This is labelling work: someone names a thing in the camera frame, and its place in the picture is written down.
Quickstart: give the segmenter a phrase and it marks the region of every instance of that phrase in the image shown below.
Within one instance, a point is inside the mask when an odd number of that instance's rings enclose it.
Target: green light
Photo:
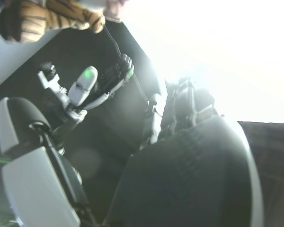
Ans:
[[[90,73],[89,70],[87,70],[87,71],[85,72],[85,78],[90,78],[90,77],[91,77],[91,73]]]

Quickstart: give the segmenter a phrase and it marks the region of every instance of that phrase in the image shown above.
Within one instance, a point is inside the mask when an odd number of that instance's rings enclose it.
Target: green dot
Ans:
[[[91,77],[91,73],[90,73],[89,70],[87,70],[87,71],[85,72],[85,78],[90,78],[90,77]]]

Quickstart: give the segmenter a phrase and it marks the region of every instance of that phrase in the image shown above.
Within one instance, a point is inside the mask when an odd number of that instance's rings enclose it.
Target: plush tiger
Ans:
[[[91,12],[75,0],[8,0],[0,13],[0,35],[17,43],[37,42],[48,30],[75,28],[99,33],[102,11]]]

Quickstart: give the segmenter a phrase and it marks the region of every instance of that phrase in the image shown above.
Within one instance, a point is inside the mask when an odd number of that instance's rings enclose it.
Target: bright light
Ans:
[[[133,0],[124,23],[167,80],[201,67],[225,115],[284,122],[284,0]]]

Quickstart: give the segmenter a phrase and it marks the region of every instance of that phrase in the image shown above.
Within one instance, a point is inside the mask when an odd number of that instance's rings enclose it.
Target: stuffed animal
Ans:
[[[89,0],[83,7],[76,0],[6,0],[0,13],[0,35],[16,43],[37,42],[47,31],[74,28],[103,30],[106,19],[120,22],[119,8],[124,0]]]

